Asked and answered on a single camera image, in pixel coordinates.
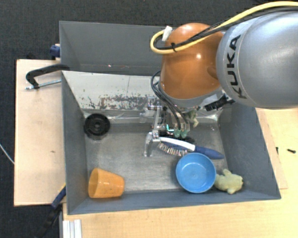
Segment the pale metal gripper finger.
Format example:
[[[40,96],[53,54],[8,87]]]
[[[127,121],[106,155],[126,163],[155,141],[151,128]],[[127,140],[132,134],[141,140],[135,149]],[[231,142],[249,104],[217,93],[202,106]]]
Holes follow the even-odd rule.
[[[144,156],[150,157],[159,143],[160,138],[158,132],[149,132],[145,138]]]

